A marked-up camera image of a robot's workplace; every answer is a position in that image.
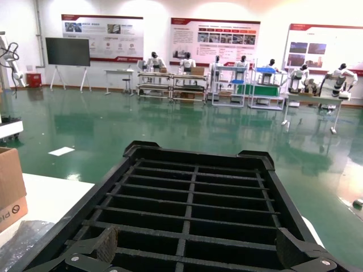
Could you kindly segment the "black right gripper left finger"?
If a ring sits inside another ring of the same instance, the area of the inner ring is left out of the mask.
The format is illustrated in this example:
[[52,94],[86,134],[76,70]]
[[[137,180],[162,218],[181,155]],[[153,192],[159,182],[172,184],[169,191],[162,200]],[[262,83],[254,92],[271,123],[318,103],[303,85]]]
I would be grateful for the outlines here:
[[108,227],[98,237],[73,243],[59,257],[29,271],[108,271],[116,255],[118,234]]

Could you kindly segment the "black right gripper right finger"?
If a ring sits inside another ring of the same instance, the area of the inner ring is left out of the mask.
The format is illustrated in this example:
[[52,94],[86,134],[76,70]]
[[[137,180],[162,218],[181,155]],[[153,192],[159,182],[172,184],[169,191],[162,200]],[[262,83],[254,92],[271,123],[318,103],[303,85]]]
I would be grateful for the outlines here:
[[322,246],[295,238],[286,228],[278,228],[276,252],[285,271],[350,271]]

